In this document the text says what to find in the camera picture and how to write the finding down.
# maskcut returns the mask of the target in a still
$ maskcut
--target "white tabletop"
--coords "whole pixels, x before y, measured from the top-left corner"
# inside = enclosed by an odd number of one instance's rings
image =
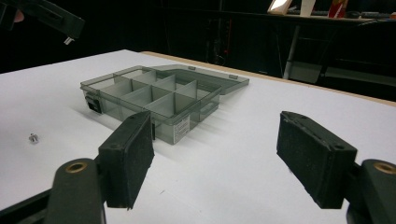
[[[120,125],[87,107],[81,81],[176,63],[121,50],[0,75],[0,210],[50,189],[65,162],[93,159]],[[396,163],[395,106],[250,77],[176,145],[155,140],[134,209],[106,208],[107,223],[347,223],[347,201],[342,210],[319,209],[276,155],[283,110],[308,116],[356,147],[358,164]],[[30,133],[39,136],[37,144]]]

